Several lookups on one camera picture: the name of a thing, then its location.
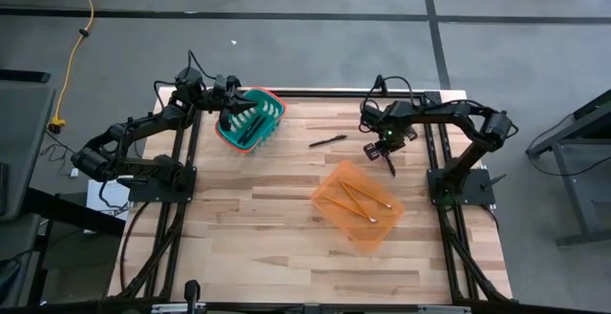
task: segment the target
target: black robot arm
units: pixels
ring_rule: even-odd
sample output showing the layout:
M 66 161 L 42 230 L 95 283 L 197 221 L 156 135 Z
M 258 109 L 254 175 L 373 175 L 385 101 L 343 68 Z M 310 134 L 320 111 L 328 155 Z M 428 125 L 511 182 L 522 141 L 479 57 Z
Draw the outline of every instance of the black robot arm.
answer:
M 476 128 L 470 116 L 484 118 L 481 127 Z M 458 194 L 471 167 L 486 153 L 503 146 L 515 125 L 506 112 L 498 112 L 471 100 L 456 100 L 432 106 L 414 106 L 407 101 L 394 101 L 384 112 L 365 105 L 361 122 L 378 134 L 379 141 L 372 147 L 366 146 L 369 158 L 386 157 L 405 146 L 406 131 L 412 124 L 451 123 L 459 127 L 472 141 L 460 157 L 453 158 L 443 169 L 443 187 L 451 194 Z
M 179 189 L 186 181 L 181 163 L 166 155 L 153 159 L 129 158 L 127 152 L 132 143 L 167 130 L 186 129 L 193 124 L 198 110 L 221 112 L 221 128 L 229 130 L 230 114 L 236 115 L 257 105 L 237 91 L 240 81 L 233 75 L 226 78 L 218 75 L 214 87 L 208 90 L 201 73 L 188 67 L 177 75 L 174 85 L 176 89 L 168 104 L 159 113 L 148 113 L 137 119 L 129 117 L 127 122 L 113 124 L 71 157 L 74 166 L 97 181 L 129 175 L 135 176 L 136 181 L 154 178 Z M 116 143 L 116 147 L 108 150 L 107 145 L 111 143 Z

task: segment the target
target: orange container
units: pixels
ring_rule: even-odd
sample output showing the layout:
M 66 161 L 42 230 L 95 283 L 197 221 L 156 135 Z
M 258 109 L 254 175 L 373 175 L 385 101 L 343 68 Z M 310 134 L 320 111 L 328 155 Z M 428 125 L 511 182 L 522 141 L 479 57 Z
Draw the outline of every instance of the orange container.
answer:
M 311 195 L 314 205 L 363 252 L 372 253 L 405 212 L 395 195 L 342 161 Z

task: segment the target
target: desk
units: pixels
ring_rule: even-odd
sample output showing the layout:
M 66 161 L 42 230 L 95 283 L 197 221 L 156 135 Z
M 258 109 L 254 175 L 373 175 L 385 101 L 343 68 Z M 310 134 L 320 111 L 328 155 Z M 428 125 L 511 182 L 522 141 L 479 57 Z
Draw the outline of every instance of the desk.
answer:
M 171 89 L 162 89 L 163 100 L 170 93 Z M 441 95 L 443 101 L 465 97 L 462 91 Z M 195 159 L 196 194 L 187 206 L 173 301 L 183 301 L 184 283 L 196 279 L 205 302 L 451 302 L 439 222 L 428 198 L 430 165 L 423 127 L 415 127 L 417 140 L 392 155 L 397 169 L 393 178 L 383 159 L 369 161 L 363 153 L 363 146 L 376 136 L 357 129 L 361 100 L 286 98 L 286 116 L 278 131 L 254 155 L 238 155 L 227 147 L 214 132 L 216 116 L 204 115 Z M 390 99 L 376 101 L 380 106 L 390 103 Z M 458 155 L 470 141 L 453 126 L 448 131 Z M 337 134 L 348 138 L 307 148 Z M 149 137 L 144 156 L 170 155 L 174 135 Z M 443 163 L 441 149 L 437 151 Z M 359 253 L 309 199 L 342 160 L 356 163 L 405 204 L 404 217 L 370 256 Z M 135 224 L 127 246 L 127 281 L 151 253 L 159 207 L 150 204 Z M 131 217 L 136 210 L 131 210 Z M 464 216 L 475 260 L 497 289 L 510 297 L 494 222 L 479 207 L 464 207 Z M 164 261 L 160 265 L 162 279 Z M 466 294 L 464 273 L 459 270 Z M 116 267 L 109 294 L 119 289 Z

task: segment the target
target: gray floor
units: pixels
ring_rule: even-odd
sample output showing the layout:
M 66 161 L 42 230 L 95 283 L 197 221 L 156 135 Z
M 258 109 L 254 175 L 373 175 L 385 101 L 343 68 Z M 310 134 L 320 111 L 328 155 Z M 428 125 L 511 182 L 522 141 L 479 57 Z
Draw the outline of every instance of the gray floor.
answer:
M 426 12 L 424 0 L 94 1 L 101 9 L 123 10 Z M 435 0 L 440 14 L 473 15 L 604 16 L 611 14 L 609 4 Z M 0 0 L 0 5 L 86 8 L 86 1 Z M 0 17 L 0 66 L 51 72 L 50 85 L 59 90 L 70 48 L 85 23 Z M 611 87 L 611 26 L 443 24 L 440 30 L 453 89 L 508 110 L 520 127 L 485 159 L 494 174 L 509 175 L 495 193 L 515 297 L 527 304 L 608 310 L 611 243 L 556 248 L 554 238 L 577 233 L 575 217 L 561 179 L 536 172 L 523 151 L 539 132 Z M 428 23 L 101 18 L 74 63 L 62 111 L 69 125 L 60 138 L 80 146 L 109 124 L 145 113 L 154 102 L 153 80 L 171 79 L 185 64 L 187 49 L 210 73 L 234 73 L 246 84 L 368 88 L 378 73 L 398 73 L 414 87 L 439 88 Z M 541 164 L 556 169 L 549 158 Z M 56 164 L 40 159 L 32 184 L 51 193 L 85 190 L 84 178 L 61 178 L 55 170 Z M 115 250 L 112 239 L 56 246 L 50 263 L 60 270 L 52 284 L 61 285 L 52 286 L 47 300 L 99 297 L 102 288 L 83 280 L 108 279 Z

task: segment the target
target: yellow extension cord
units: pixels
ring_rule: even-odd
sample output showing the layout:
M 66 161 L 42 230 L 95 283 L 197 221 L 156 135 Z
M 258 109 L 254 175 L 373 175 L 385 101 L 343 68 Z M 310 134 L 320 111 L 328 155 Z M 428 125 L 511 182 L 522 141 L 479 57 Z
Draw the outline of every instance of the yellow extension cord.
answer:
M 64 78 L 64 86 L 61 88 L 61 93 L 59 94 L 59 98 L 57 99 L 55 115 L 53 116 L 51 123 L 49 123 L 49 130 L 54 133 L 59 133 L 60 128 L 66 125 L 66 120 L 59 118 L 59 111 L 61 109 L 62 100 L 64 99 L 64 94 L 66 93 L 66 90 L 68 89 L 68 84 L 70 83 L 70 71 L 73 66 L 74 54 L 76 53 L 76 50 L 80 46 L 81 42 L 83 42 L 83 38 L 89 35 L 89 28 L 91 27 L 92 23 L 94 23 L 94 3 L 92 2 L 92 0 L 87 1 L 89 2 L 89 8 L 91 10 L 89 22 L 87 23 L 85 29 L 83 29 L 83 32 L 80 34 L 80 36 L 78 36 L 76 44 L 74 44 L 73 51 L 70 53 L 70 59 L 68 59 L 68 70 L 66 71 L 66 77 Z

